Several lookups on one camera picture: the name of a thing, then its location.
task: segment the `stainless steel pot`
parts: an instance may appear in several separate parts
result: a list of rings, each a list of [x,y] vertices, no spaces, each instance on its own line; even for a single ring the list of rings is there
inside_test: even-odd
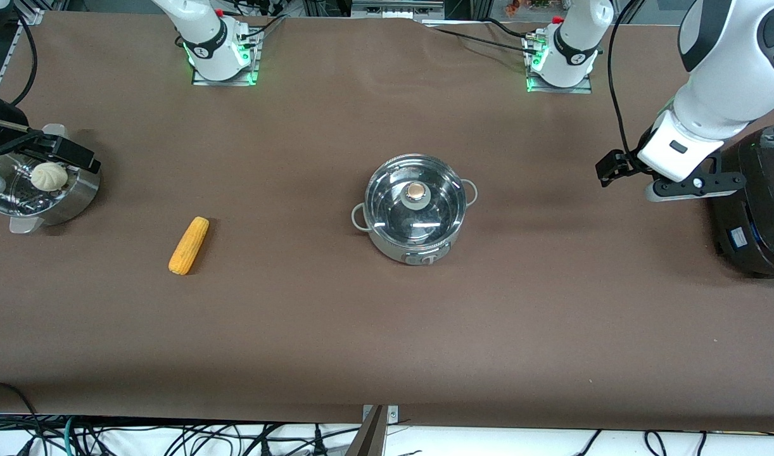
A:
[[[466,200],[468,184],[474,190]],[[443,258],[457,240],[466,208],[477,200],[477,187],[433,156],[396,156],[373,173],[364,202],[350,220],[387,257],[407,265],[431,265]],[[364,212],[366,226],[356,222]]]
[[[27,234],[41,225],[57,225],[83,212],[100,187],[100,173],[67,167],[68,181],[57,191],[40,191],[30,182],[40,164],[20,153],[0,156],[0,177],[6,183],[0,193],[0,213],[10,216],[10,231]]]

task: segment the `white label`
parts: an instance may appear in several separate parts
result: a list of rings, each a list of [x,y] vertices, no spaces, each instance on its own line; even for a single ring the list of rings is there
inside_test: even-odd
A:
[[[731,240],[736,248],[743,248],[743,246],[747,245],[747,238],[744,237],[744,230],[742,230],[741,226],[731,230]]]

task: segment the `teal cable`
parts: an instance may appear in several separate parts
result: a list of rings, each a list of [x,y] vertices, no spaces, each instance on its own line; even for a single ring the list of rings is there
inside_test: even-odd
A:
[[[63,427],[63,446],[66,447],[66,456],[72,456],[72,444],[69,443],[69,434],[72,433],[72,416],[66,421]]]

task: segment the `pot lid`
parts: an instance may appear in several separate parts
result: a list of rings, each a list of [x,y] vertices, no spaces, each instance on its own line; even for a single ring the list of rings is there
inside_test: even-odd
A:
[[[364,200],[367,225],[406,248],[427,248],[448,239],[466,212],[457,174],[439,159],[419,153],[381,165],[370,178]]]

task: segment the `white floor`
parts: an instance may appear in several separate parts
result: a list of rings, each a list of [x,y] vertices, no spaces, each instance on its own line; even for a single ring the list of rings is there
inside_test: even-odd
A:
[[[322,425],[323,433],[355,427],[354,424]],[[260,426],[239,426],[244,435],[256,435]],[[502,429],[479,427],[421,427],[391,426],[384,448],[384,456],[408,456],[419,451],[418,456],[575,456],[581,452],[593,431],[558,429]],[[113,431],[103,434],[101,439],[116,456],[162,456],[169,445],[181,435],[178,429],[157,429],[143,432]],[[355,433],[347,433],[326,439],[329,450],[337,448],[330,456],[343,455],[343,449],[353,440]],[[281,427],[271,436],[274,438],[314,438],[314,425],[290,424]],[[666,445],[668,456],[695,456],[700,434],[660,433]],[[23,431],[0,431],[0,456],[16,454],[29,434]],[[275,456],[283,456],[302,442],[272,442],[270,448]],[[51,456],[65,456],[65,452],[53,446]],[[310,454],[301,450],[295,456]],[[179,450],[179,456],[193,451],[188,444],[187,453]],[[199,456],[227,456],[238,454],[240,448],[224,441],[210,441],[199,451]],[[43,454],[39,443],[33,445],[31,456]],[[258,456],[256,448],[251,456]],[[588,456],[649,456],[643,442],[643,433],[634,431],[604,431],[593,444]],[[703,456],[774,456],[774,436],[708,434],[702,451]]]

